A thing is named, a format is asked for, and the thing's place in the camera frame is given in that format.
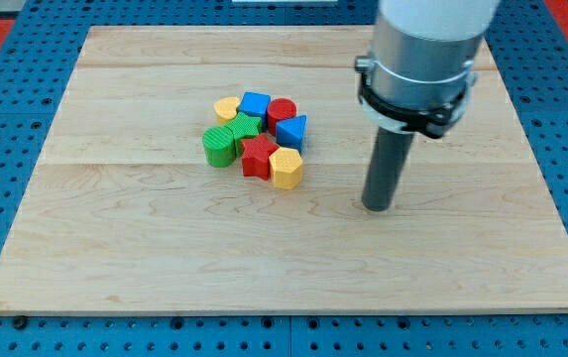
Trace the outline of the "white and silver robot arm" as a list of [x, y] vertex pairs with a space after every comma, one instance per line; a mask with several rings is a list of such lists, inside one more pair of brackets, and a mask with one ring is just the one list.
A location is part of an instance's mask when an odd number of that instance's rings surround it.
[[369, 119], [439, 138], [464, 115], [473, 65], [499, 0], [384, 0], [368, 51], [354, 60]]

